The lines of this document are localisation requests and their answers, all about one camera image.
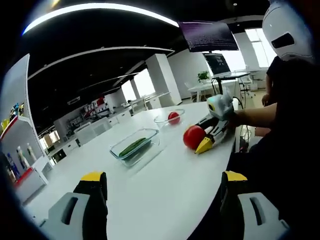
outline black ceiling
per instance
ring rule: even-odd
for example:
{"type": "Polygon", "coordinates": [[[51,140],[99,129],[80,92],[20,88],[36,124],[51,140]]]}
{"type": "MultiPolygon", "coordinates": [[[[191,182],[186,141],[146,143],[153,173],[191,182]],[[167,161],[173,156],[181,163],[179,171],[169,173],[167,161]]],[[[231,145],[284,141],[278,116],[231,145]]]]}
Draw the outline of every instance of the black ceiling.
{"type": "MultiPolygon", "coordinates": [[[[88,2],[106,1],[60,0],[54,9],[88,2]]],[[[113,0],[107,2],[142,8],[174,21],[220,21],[240,16],[263,15],[269,6],[268,0],[113,0]]],[[[241,27],[236,25],[231,27],[234,32],[242,31],[239,30],[241,27]]],[[[45,65],[73,54],[101,47],[123,46],[147,46],[173,49],[176,52],[187,48],[180,29],[166,22],[133,12],[93,9],[57,16],[31,29],[22,36],[15,59],[30,53],[28,69],[30,76],[45,65]]],[[[137,63],[158,52],[108,50],[90,53],[60,62],[31,78],[28,81],[30,107],[37,131],[49,127],[54,120],[77,108],[78,104],[85,104],[86,101],[103,95],[103,92],[112,88],[114,81],[98,84],[82,91],[79,91],[80,89],[125,75],[137,63]],[[67,101],[77,96],[81,97],[81,101],[69,107],[67,101]]]]}

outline cucumber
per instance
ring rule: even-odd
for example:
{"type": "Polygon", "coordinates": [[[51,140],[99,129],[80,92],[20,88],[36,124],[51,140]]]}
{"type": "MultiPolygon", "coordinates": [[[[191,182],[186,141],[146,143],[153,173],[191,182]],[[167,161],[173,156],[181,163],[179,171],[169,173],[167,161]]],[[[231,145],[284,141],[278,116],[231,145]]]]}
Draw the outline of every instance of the cucumber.
{"type": "Polygon", "coordinates": [[[120,152],[119,157],[123,157],[129,152],[131,152],[133,149],[141,145],[146,140],[145,137],[138,139],[137,141],[131,143],[129,146],[127,146],[122,152],[120,152]]]}

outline computer monitor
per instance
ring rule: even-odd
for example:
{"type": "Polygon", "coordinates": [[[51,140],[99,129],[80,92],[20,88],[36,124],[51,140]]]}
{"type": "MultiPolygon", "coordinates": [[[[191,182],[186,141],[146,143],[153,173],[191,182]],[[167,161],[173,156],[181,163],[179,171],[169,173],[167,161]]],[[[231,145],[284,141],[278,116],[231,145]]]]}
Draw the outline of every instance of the computer monitor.
{"type": "Polygon", "coordinates": [[[222,54],[206,53],[204,54],[204,57],[215,77],[231,74],[230,68],[222,54]]]}
{"type": "Polygon", "coordinates": [[[178,22],[190,52],[239,50],[228,25],[224,22],[178,22]]]}

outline white helmet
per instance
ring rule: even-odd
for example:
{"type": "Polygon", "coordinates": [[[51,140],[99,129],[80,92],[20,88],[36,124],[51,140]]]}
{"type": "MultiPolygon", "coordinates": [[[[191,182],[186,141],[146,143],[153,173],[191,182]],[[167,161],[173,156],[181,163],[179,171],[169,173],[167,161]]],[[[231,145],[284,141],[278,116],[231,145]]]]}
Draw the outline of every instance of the white helmet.
{"type": "Polygon", "coordinates": [[[308,25],[284,0],[270,0],[262,29],[275,53],[284,61],[302,59],[316,62],[315,43],[308,25]]]}

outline white bottle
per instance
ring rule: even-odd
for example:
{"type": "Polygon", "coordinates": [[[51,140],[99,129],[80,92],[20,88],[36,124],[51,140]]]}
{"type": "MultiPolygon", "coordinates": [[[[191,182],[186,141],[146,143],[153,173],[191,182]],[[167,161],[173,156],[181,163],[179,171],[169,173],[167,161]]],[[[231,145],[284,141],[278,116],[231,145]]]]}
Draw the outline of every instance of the white bottle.
{"type": "Polygon", "coordinates": [[[20,146],[18,146],[18,148],[16,149],[16,152],[18,153],[18,157],[19,157],[20,163],[22,164],[23,168],[25,170],[27,168],[29,168],[30,165],[29,165],[27,159],[25,158],[20,146]]]}
{"type": "Polygon", "coordinates": [[[27,143],[26,145],[27,145],[26,150],[28,151],[30,157],[32,158],[33,162],[36,162],[37,158],[36,158],[34,150],[32,149],[32,147],[30,146],[29,143],[27,143]]]}

